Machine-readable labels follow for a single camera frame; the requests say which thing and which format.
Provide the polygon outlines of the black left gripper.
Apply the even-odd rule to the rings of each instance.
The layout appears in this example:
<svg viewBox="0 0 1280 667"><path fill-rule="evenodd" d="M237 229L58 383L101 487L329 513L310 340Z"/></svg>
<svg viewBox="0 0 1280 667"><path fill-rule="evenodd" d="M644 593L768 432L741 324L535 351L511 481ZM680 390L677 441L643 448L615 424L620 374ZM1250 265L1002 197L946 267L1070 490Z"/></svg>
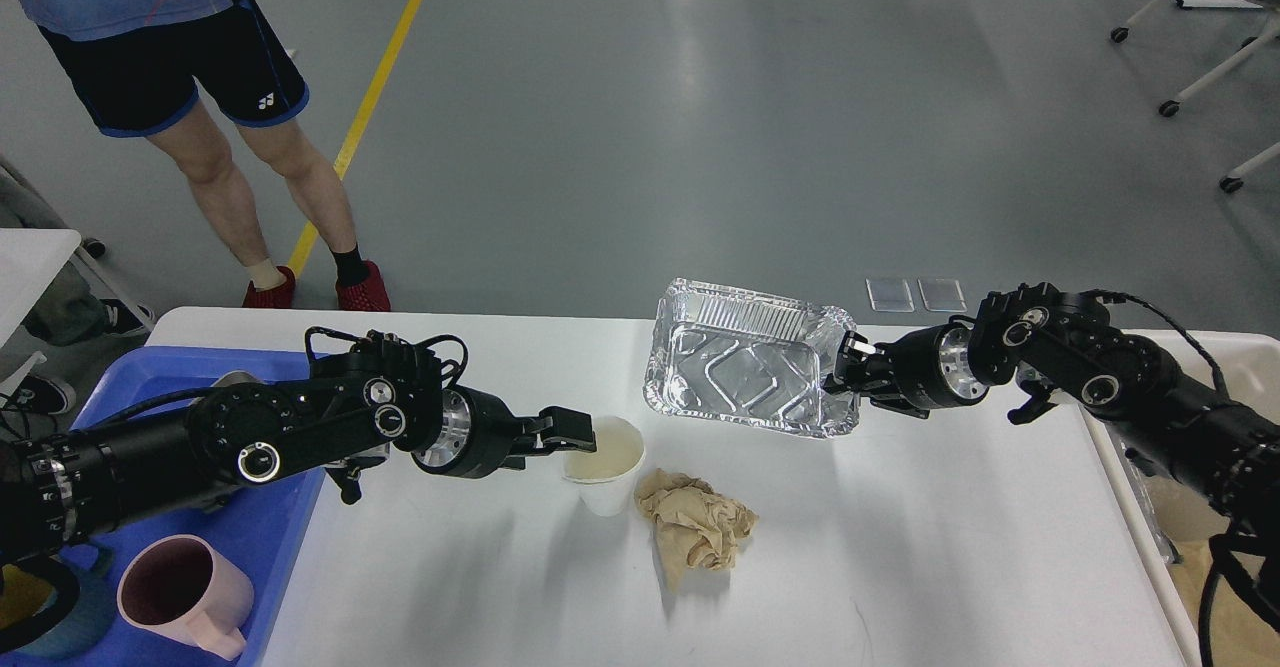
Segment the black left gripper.
<svg viewBox="0 0 1280 667"><path fill-rule="evenodd" d="M596 452L590 415L545 407L518 419L498 397L465 387L443 393L442 428L435 442L415 449L420 470L449 478L480 479L498 469L525 469L526 460L557 452Z"/></svg>

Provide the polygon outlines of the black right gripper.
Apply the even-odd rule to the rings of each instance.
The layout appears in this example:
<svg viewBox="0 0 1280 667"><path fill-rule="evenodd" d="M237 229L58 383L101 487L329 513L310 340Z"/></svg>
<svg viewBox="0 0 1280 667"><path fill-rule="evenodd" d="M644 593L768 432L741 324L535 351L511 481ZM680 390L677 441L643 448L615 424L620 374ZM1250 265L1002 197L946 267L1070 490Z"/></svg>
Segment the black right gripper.
<svg viewBox="0 0 1280 667"><path fill-rule="evenodd" d="M972 329L945 324L902 335L896 342L873 344L860 333L845 333L835 367L865 364L865 374L832 373L823 376L828 396L864 396L874 407L927 419L937 408L980 403L989 387L970 365Z"/></svg>

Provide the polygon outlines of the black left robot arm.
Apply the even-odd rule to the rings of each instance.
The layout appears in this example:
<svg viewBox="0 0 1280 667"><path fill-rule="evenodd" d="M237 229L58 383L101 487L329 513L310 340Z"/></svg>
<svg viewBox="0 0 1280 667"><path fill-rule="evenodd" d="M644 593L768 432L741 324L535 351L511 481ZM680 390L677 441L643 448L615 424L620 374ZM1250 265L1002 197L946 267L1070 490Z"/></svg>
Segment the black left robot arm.
<svg viewBox="0 0 1280 667"><path fill-rule="evenodd" d="M45 581L52 602L3 630L14 652L65 621L81 581L58 552L92 536L325 469L352 504L387 449L426 474L480 479L558 449L593 453L589 415L549 406L518 417L460 384L467 360L371 330L340 355L307 351L308 376L188 389L142 401L86 430L3 444L3 563Z"/></svg>

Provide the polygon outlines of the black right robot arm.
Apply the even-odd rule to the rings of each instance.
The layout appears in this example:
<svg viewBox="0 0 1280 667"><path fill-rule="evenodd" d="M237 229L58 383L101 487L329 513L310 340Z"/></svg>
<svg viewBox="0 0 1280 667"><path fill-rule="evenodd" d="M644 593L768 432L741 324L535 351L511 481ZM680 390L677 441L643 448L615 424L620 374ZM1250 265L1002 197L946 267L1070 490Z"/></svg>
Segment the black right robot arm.
<svg viewBox="0 0 1280 667"><path fill-rule="evenodd" d="M1061 292L1046 280L992 292L974 316L955 315L896 342L874 344L846 333L820 387L925 419L1016 383L1028 399L1009 412L1012 424L1047 414L1055 393L1075 399L1120 437L1140 467L1192 489L1228 518L1228 529L1208 542L1197 612L1199 657L1208 666L1220 583L1277 626L1279 429L1230 397L1216 362L1212 384L1204 385L1146 335L1114 328L1110 303L1135 302L1135 294L1105 289Z"/></svg>

